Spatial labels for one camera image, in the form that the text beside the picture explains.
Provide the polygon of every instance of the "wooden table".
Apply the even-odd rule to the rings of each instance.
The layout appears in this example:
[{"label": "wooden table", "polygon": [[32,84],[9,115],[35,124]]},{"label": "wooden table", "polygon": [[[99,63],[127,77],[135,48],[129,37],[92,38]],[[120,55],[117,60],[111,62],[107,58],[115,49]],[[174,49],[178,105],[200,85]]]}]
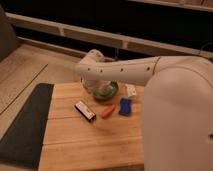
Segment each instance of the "wooden table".
[{"label": "wooden table", "polygon": [[[56,84],[40,158],[40,171],[99,170],[130,166],[143,167],[141,100],[143,87],[136,87],[131,116],[118,114],[121,97],[127,97],[124,84],[108,102],[99,103],[81,83]],[[83,100],[97,114],[89,123],[75,108]],[[116,110],[107,119],[100,113],[110,103]]]}]

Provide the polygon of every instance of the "floor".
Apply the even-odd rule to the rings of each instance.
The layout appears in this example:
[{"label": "floor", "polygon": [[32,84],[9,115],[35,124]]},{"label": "floor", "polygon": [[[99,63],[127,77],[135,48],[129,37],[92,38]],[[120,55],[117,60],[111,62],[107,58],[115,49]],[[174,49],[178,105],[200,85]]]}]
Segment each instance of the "floor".
[{"label": "floor", "polygon": [[[0,63],[0,138],[38,83],[79,81],[80,58],[22,44]],[[0,163],[0,171],[31,171]]]}]

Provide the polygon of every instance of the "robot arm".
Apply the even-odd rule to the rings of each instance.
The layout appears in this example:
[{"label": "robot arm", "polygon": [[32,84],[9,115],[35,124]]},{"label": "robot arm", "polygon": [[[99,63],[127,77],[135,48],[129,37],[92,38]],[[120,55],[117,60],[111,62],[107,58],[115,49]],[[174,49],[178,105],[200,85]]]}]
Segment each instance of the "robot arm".
[{"label": "robot arm", "polygon": [[146,85],[156,71],[189,59],[192,59],[192,57],[151,57],[118,62],[104,62],[104,56],[100,51],[91,50],[77,64],[75,70],[76,73],[86,78],[86,80],[110,80]]},{"label": "robot arm", "polygon": [[90,51],[76,66],[84,79],[146,85],[145,171],[213,170],[213,65],[195,56],[103,63]]}]

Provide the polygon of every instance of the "dark gray mat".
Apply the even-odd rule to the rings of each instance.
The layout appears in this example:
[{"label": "dark gray mat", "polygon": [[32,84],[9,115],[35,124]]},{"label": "dark gray mat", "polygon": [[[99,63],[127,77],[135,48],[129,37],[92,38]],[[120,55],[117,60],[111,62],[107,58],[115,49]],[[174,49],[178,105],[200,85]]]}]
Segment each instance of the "dark gray mat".
[{"label": "dark gray mat", "polygon": [[0,141],[0,161],[38,168],[53,91],[38,84]]}]

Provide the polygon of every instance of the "blue block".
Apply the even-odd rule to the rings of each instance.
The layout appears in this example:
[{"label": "blue block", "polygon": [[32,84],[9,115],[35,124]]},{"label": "blue block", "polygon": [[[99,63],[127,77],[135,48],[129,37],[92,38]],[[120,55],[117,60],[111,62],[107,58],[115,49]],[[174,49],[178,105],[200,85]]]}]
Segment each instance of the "blue block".
[{"label": "blue block", "polygon": [[131,113],[131,100],[122,98],[120,100],[120,115],[129,116]]}]

